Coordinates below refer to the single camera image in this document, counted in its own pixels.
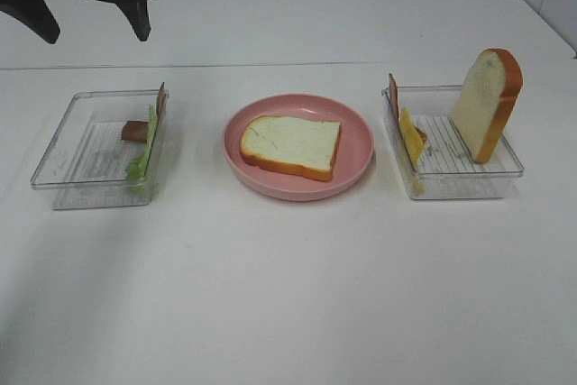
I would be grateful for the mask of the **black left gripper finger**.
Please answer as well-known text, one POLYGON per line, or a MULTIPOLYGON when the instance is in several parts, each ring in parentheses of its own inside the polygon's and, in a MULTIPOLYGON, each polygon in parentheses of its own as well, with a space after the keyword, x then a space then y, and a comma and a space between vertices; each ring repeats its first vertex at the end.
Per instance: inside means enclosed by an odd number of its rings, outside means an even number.
POLYGON ((139 41, 147 41, 151 32, 148 0, 113 0, 122 11, 139 41))
POLYGON ((1 0, 1 11, 48 44, 54 44, 60 36, 60 27, 44 0, 1 0))

